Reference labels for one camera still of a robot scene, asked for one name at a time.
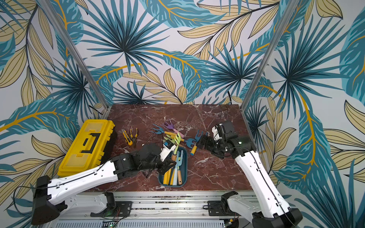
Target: metal frame pole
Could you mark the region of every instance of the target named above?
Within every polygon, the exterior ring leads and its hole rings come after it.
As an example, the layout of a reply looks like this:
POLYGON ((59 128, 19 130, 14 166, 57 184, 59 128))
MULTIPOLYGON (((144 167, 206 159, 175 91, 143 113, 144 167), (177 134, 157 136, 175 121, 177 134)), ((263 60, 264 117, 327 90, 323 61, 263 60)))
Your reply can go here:
POLYGON ((270 43, 268 45, 268 48, 265 51, 264 57, 262 58, 262 61, 260 63, 260 65, 257 68, 256 74, 254 75, 252 81, 251 81, 251 85, 248 89, 248 91, 246 92, 245 98, 242 101, 242 104, 240 106, 241 108, 241 112, 243 115, 243 112, 245 111, 251 96, 253 95, 253 93, 255 92, 256 86, 258 84, 258 82, 260 81, 261 75, 264 72, 264 69, 269 61, 269 58, 271 57, 271 55, 273 54, 282 34, 284 33, 287 24, 290 21, 290 18, 292 17, 295 8, 297 7, 299 3, 299 0, 289 0, 288 5, 285 8, 285 11, 282 15, 282 17, 279 20, 279 23, 276 27, 276 31, 273 35, 273 37, 270 40, 270 43))
POLYGON ((89 82, 89 85, 91 89, 94 91, 99 102, 104 107, 104 109, 108 109, 109 105, 105 100, 104 95, 101 93, 98 86, 96 85, 88 67, 86 66, 75 44, 73 43, 70 35, 65 29, 65 26, 62 24, 60 18, 57 16, 57 12, 51 5, 51 2, 49 0, 38 0, 38 2, 41 5, 42 9, 44 10, 45 14, 47 15, 48 19, 50 20, 51 24, 53 25, 54 29, 58 32, 62 41, 65 43, 65 46, 67 47, 71 56, 73 57, 76 64, 80 68, 81 72, 85 76, 86 80, 89 82))

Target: yellow toolbox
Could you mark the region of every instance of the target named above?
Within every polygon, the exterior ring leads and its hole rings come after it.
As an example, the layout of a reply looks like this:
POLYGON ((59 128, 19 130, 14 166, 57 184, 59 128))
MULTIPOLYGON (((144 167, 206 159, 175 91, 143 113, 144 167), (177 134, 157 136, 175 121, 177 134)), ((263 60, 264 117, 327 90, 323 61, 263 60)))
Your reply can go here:
POLYGON ((74 175, 107 161, 117 134, 111 120, 86 120, 61 162, 58 175, 74 175))

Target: ventilation grille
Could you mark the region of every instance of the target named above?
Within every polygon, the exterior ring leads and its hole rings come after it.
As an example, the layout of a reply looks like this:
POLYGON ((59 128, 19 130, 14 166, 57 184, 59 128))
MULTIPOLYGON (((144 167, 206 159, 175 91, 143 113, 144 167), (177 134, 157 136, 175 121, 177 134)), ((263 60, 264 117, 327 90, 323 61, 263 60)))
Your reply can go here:
MULTIPOLYGON (((102 228, 110 220, 58 220, 55 228, 102 228)), ((224 228, 223 220, 133 219, 121 220, 116 227, 126 228, 224 228)))

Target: robotic arm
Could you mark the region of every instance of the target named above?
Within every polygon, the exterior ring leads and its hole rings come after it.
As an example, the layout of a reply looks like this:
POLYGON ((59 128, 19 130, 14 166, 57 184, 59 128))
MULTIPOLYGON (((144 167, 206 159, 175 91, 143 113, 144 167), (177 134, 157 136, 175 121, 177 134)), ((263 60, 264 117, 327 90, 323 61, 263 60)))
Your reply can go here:
MULTIPOLYGON (((226 154, 231 155, 247 176, 261 206, 259 211, 258 206, 242 199, 236 192, 229 192, 222 195, 220 209, 225 214, 241 215, 252 222, 255 228, 295 227, 303 218, 301 212, 291 208, 277 191, 261 164, 258 152, 252 149, 250 139, 239 137, 231 121, 219 123, 212 131, 214 137, 203 135, 196 145, 221 159, 226 158, 226 154)), ((176 164, 167 157, 175 147, 171 141, 166 141, 162 150, 154 143, 146 144, 134 154, 120 154, 103 165, 72 176, 56 179, 50 179, 48 176, 38 178, 31 223, 44 224, 57 218, 62 211, 72 210, 74 202, 68 198, 92 187, 133 177, 144 170, 157 169, 164 175, 176 164)), ((91 214, 104 214, 110 209, 111 201, 114 201, 112 197, 111 200, 110 197, 108 200, 106 198, 108 196, 100 199, 99 206, 93 209, 85 206, 85 210, 91 214)))

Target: pink tool handle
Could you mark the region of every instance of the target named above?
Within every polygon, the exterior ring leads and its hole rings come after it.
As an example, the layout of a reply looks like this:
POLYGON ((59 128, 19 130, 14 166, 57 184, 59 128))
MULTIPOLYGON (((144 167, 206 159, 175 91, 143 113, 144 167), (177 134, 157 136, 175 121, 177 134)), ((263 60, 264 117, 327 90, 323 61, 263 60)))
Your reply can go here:
POLYGON ((175 128, 174 128, 174 132, 176 134, 179 133, 182 139, 185 138, 185 135, 183 135, 180 131, 176 130, 175 128))

